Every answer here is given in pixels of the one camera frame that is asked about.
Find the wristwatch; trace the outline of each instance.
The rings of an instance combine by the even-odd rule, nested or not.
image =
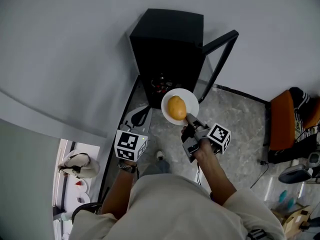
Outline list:
[[[125,163],[125,160],[123,160],[123,159],[119,160],[118,167],[121,170],[124,170],[124,171],[126,171],[128,173],[132,173],[132,174],[134,174],[137,169],[137,166],[129,165],[129,164]]]

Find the black frame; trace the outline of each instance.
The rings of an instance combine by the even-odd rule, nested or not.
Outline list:
[[[225,87],[225,86],[222,86],[222,85],[219,85],[219,84],[215,84],[214,87],[217,88],[217,89],[221,89],[221,90],[227,91],[229,93],[233,93],[233,94],[240,95],[242,97],[246,97],[246,98],[251,99],[251,100],[256,101],[256,102],[260,102],[260,103],[266,105],[267,108],[271,106],[270,101],[266,101],[264,99],[252,96],[252,95],[247,94],[245,92],[242,92],[242,91],[239,91],[239,90],[235,90],[235,89],[231,89],[229,87]]]
[[[235,42],[237,41],[238,36],[239,36],[239,33],[235,30],[232,30],[229,33],[226,33],[226,34],[220,36],[219,38],[217,38],[216,40],[213,40],[212,42],[206,44],[202,48],[202,54],[204,55],[204,57],[206,57],[207,55],[209,55],[213,51],[217,50],[218,48],[220,48],[221,46],[226,44],[226,46],[223,50],[223,53],[219,59],[219,62],[216,65],[215,70],[213,71],[213,74],[210,78],[209,83],[207,84],[201,98],[198,99],[199,104],[205,99],[205,97],[209,93],[211,87],[215,83],[218,75],[220,74],[223,66],[225,65],[225,63],[226,63],[226,61],[232,51],[232,48],[235,45]]]

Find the person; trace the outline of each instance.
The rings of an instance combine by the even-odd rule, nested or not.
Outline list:
[[[136,164],[125,161],[101,215],[81,210],[69,240],[286,239],[278,219],[251,189],[237,191],[228,180],[207,139],[194,157],[213,200],[199,184],[169,173],[161,151],[157,157],[133,187],[127,167]]]

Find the shoe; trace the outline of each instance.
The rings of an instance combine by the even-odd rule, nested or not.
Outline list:
[[[163,160],[163,159],[165,159],[165,155],[164,155],[164,153],[163,153],[161,150],[159,150],[159,151],[156,153],[156,158],[157,158],[158,160]]]

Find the white plate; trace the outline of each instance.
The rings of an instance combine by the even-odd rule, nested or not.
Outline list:
[[[81,203],[82,205],[90,203],[90,197],[86,193],[81,193],[78,197],[84,200],[84,203]]]
[[[75,179],[76,179],[76,181],[74,183],[75,187],[79,190],[80,193],[85,193],[87,191],[87,189],[88,189],[88,185],[85,182],[85,180],[82,179],[82,178],[78,179],[76,177],[75,177]],[[82,183],[82,186],[76,185],[76,183],[79,182],[79,181]]]
[[[191,91],[182,88],[172,89],[171,91],[168,91],[166,95],[164,95],[161,101],[162,114],[170,123],[173,123],[177,126],[184,126],[188,124],[186,119],[175,120],[168,113],[168,101],[172,96],[176,95],[183,99],[186,107],[186,112],[192,114],[195,117],[199,113],[199,103],[196,96]]]

